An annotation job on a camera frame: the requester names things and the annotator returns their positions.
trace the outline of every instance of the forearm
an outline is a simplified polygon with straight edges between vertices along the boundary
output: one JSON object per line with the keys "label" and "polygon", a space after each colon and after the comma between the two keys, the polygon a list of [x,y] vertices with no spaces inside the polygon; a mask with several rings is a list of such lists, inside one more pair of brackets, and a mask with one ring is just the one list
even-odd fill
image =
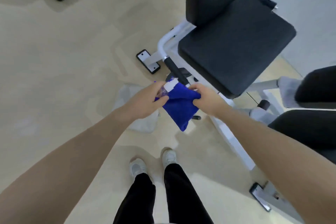
{"label": "forearm", "polygon": [[0,223],[63,223],[131,122],[119,108],[37,162],[0,194]]}
{"label": "forearm", "polygon": [[335,221],[332,209],[336,207],[336,166],[333,163],[230,107],[222,108],[218,118],[307,223],[317,219],[321,222],[323,216]]}

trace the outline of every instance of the sneaker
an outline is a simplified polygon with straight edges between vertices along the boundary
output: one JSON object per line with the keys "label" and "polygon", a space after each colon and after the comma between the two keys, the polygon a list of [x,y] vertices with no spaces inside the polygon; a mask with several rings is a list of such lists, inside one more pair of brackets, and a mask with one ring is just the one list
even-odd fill
{"label": "sneaker", "polygon": [[147,167],[141,158],[137,158],[129,164],[129,171],[131,172],[132,177],[135,179],[135,177],[139,174],[146,174]]}
{"label": "sneaker", "polygon": [[177,164],[176,152],[172,149],[165,150],[165,152],[162,154],[163,169],[166,169],[168,165],[173,163]]}

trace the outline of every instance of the microfiber cloth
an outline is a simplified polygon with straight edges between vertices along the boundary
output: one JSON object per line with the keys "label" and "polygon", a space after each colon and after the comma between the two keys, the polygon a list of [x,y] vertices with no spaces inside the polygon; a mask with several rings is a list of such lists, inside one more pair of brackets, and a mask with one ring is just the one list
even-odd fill
{"label": "microfiber cloth", "polygon": [[181,131],[185,131],[189,120],[198,111],[193,100],[200,99],[201,95],[193,90],[189,90],[182,83],[178,83],[172,91],[168,93],[169,100],[163,106],[170,117],[175,121]]}

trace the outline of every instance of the person's left hand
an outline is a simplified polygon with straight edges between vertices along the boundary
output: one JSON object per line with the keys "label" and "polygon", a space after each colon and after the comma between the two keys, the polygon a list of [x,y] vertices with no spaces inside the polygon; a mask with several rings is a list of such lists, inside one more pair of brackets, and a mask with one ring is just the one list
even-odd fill
{"label": "person's left hand", "polygon": [[169,99],[164,96],[154,102],[158,91],[166,82],[155,82],[140,90],[124,106],[124,111],[132,120],[143,119],[162,107]]}

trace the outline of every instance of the hand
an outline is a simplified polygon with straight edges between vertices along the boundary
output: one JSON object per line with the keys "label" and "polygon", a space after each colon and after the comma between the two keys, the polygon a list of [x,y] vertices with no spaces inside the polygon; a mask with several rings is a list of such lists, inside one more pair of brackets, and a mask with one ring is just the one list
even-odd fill
{"label": "hand", "polygon": [[208,115],[218,118],[221,112],[224,111],[223,109],[230,107],[214,90],[202,84],[193,84],[189,89],[197,90],[197,92],[200,93],[201,98],[195,99],[193,104]]}
{"label": "hand", "polygon": [[143,119],[162,107],[168,101],[168,96],[162,97],[155,102],[154,100],[158,91],[165,83],[166,82],[155,82],[140,90],[128,100],[128,102],[122,106],[128,117],[133,121]]}

